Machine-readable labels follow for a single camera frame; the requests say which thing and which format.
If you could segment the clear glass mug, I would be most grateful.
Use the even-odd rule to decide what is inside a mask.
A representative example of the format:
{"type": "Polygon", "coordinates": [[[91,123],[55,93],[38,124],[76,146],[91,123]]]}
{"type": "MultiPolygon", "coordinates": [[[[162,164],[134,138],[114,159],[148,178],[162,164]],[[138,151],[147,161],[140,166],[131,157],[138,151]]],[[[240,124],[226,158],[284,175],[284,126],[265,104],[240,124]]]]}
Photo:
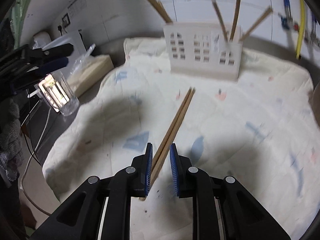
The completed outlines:
{"type": "Polygon", "coordinates": [[[59,70],[48,74],[35,87],[46,103],[63,116],[72,115],[79,107],[79,99],[59,70]]]}

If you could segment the smartphone lit screen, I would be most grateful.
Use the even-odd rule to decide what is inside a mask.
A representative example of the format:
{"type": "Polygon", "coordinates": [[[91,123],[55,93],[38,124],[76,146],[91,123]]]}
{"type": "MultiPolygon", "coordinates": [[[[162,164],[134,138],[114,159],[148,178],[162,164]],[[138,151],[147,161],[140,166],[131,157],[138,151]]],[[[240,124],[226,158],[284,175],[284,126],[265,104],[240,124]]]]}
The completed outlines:
{"type": "Polygon", "coordinates": [[[47,75],[41,80],[38,86],[48,103],[56,112],[61,111],[63,106],[70,100],[61,83],[55,79],[52,74],[47,75]]]}

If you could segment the white cutting board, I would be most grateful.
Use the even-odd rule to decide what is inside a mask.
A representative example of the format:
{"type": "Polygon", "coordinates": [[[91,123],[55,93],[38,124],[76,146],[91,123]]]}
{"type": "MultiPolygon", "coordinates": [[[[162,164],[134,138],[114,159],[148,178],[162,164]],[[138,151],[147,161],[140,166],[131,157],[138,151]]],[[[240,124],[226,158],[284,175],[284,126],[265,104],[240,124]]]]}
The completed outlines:
{"type": "Polygon", "coordinates": [[[73,55],[82,55],[86,52],[85,45],[83,43],[82,37],[80,35],[80,32],[78,30],[71,31],[70,33],[64,34],[58,38],[56,38],[54,41],[50,42],[49,44],[45,45],[42,49],[50,49],[57,46],[61,46],[64,44],[70,43],[74,50],[72,52],[73,55]]]}

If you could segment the bagged beige box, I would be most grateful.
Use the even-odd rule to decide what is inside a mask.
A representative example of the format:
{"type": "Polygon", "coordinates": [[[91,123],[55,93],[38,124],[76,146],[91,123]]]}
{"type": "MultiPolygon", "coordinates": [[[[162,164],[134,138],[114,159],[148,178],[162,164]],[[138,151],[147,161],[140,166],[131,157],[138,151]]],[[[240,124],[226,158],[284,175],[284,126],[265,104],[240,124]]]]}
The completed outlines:
{"type": "Polygon", "coordinates": [[[77,98],[114,69],[110,55],[91,55],[95,47],[96,45],[92,44],[84,54],[75,60],[67,78],[67,82],[77,98]]]}

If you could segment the white patterned quilted mat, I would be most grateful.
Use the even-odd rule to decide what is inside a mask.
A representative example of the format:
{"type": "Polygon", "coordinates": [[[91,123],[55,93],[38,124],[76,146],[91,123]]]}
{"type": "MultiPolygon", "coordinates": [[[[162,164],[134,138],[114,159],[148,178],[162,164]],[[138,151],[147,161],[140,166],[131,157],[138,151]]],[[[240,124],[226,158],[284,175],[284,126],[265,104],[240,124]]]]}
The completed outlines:
{"type": "Polygon", "coordinates": [[[210,176],[234,176],[292,239],[319,210],[319,126],[309,72],[245,49],[236,82],[172,74],[165,41],[128,38],[125,63],[107,74],[44,162],[64,201],[90,176],[106,178],[156,150],[189,88],[175,138],[179,154],[210,176]]]}

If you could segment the beige plastic utensil holder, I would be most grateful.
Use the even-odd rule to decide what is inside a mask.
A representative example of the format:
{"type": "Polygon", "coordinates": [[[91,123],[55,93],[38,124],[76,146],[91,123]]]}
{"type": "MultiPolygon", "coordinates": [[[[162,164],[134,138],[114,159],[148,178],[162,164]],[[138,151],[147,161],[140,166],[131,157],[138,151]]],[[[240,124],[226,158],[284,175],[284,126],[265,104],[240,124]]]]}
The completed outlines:
{"type": "Polygon", "coordinates": [[[163,27],[171,72],[236,81],[239,76],[242,27],[225,41],[219,23],[174,22],[163,27]]]}

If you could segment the wall power socket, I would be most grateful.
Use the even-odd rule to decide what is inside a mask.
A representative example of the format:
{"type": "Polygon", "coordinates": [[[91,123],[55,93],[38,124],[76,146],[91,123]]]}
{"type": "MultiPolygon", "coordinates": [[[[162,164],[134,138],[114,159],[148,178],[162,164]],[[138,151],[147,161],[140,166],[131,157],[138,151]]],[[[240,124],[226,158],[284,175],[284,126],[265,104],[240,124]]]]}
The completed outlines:
{"type": "Polygon", "coordinates": [[[68,13],[66,13],[63,17],[62,17],[62,27],[63,28],[67,28],[70,25],[70,18],[68,13]]]}

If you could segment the wall notice sticker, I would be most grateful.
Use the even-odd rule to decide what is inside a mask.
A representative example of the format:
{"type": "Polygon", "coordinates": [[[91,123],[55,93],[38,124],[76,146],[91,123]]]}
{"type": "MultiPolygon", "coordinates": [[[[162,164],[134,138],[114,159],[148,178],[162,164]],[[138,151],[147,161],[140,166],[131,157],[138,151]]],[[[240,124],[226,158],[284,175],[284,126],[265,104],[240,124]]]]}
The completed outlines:
{"type": "Polygon", "coordinates": [[[68,7],[68,14],[70,18],[76,16],[81,10],[87,7],[86,0],[74,0],[68,7]]]}

